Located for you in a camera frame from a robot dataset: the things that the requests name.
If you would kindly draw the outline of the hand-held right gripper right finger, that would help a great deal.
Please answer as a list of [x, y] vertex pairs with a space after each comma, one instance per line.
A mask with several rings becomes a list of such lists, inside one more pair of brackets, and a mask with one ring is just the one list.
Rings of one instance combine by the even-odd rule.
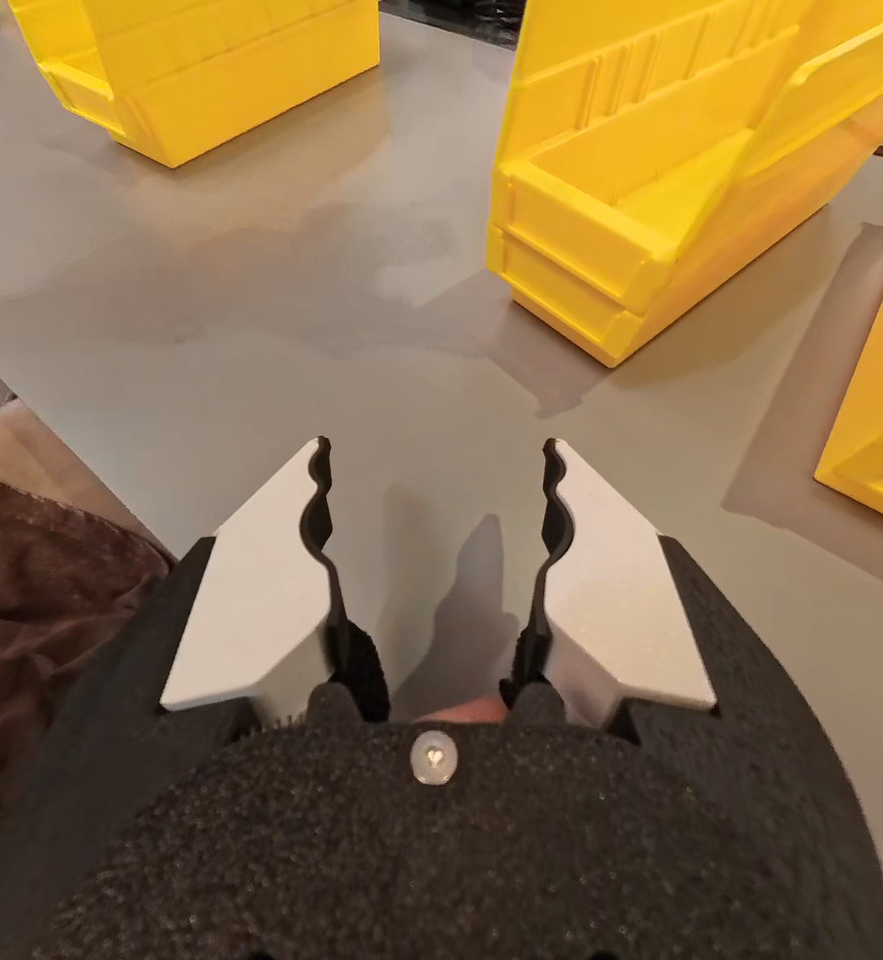
[[659, 530], [570, 444], [543, 447], [546, 557], [520, 634], [520, 689], [545, 683], [565, 718], [603, 730], [642, 701], [701, 714], [715, 691]]

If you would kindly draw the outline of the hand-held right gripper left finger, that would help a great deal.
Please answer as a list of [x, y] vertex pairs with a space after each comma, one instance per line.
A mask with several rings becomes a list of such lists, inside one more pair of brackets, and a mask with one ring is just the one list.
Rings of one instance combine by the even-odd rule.
[[331, 444], [309, 440], [214, 534], [160, 697], [170, 713], [241, 699], [266, 724], [304, 715], [348, 664], [332, 533]]

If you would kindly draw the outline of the grey desk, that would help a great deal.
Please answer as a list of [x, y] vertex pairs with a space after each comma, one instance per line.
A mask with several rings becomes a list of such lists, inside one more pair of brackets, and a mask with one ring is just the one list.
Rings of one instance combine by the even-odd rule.
[[0, 2], [0, 379], [176, 555], [327, 436], [401, 717], [495, 690], [568, 442], [784, 665], [883, 864], [883, 517], [812, 476], [883, 292], [883, 158], [609, 370], [485, 268], [513, 54], [391, 15], [381, 42], [169, 171], [64, 110]]

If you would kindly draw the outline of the person's brown shirt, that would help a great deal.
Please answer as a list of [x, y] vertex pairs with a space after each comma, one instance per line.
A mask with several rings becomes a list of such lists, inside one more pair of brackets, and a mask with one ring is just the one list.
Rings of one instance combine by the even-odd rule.
[[172, 567], [141, 535], [0, 481], [0, 826], [68, 690]]

